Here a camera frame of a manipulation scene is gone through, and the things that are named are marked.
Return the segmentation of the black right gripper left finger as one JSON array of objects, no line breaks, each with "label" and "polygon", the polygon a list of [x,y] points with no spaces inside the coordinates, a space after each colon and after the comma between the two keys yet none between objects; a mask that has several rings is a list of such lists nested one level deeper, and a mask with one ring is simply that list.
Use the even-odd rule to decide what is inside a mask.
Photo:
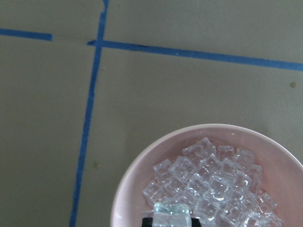
[{"label": "black right gripper left finger", "polygon": [[152,217],[142,218],[141,227],[153,227],[153,218]]}]

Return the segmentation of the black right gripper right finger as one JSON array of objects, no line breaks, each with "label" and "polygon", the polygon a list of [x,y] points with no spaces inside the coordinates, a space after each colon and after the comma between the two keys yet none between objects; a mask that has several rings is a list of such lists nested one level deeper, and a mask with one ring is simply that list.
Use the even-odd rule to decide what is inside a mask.
[{"label": "black right gripper right finger", "polygon": [[191,227],[201,227],[201,223],[198,218],[191,218]]}]

